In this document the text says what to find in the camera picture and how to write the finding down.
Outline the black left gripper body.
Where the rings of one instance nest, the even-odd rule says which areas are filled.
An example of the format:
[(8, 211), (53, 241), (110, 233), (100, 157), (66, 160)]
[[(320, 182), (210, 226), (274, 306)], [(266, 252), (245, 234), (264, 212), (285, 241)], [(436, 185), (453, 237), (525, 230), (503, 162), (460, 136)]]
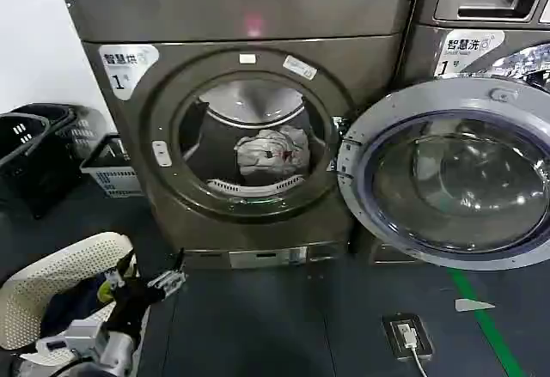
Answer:
[(125, 335), (140, 335), (147, 309), (164, 299), (163, 289), (150, 287), (142, 278), (130, 278), (125, 285), (113, 292), (115, 306), (111, 312), (106, 329)]

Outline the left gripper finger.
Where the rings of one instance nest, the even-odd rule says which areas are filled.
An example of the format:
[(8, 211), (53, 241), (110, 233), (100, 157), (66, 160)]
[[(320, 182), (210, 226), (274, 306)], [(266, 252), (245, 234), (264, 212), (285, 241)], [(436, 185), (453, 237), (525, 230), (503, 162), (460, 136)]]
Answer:
[(113, 268), (105, 272), (105, 278), (109, 289), (114, 291), (125, 285), (126, 278), (135, 277), (137, 273), (138, 268), (135, 253), (129, 252)]
[(147, 288), (155, 290), (162, 297), (169, 297), (178, 291), (186, 282), (185, 249), (181, 248), (175, 254), (174, 264), (171, 269), (164, 271), (158, 277), (147, 283)]

